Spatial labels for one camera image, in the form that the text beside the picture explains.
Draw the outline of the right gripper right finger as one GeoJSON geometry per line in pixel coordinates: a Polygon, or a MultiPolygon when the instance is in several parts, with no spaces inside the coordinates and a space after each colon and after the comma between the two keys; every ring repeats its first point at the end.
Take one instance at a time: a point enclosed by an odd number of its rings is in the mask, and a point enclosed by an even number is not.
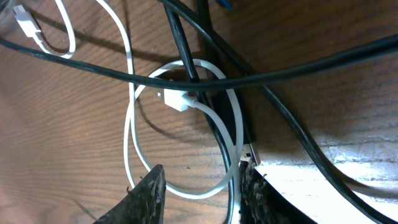
{"type": "Polygon", "coordinates": [[[315,221],[287,201],[255,168],[242,161],[240,223],[315,224],[315,221]]]}

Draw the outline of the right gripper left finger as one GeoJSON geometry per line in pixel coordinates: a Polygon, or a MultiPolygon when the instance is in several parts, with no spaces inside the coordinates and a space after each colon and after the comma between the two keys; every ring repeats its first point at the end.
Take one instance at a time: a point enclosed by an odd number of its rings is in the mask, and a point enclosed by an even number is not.
{"type": "Polygon", "coordinates": [[[163,224],[166,181],[163,165],[153,169],[95,224],[163,224]]]}

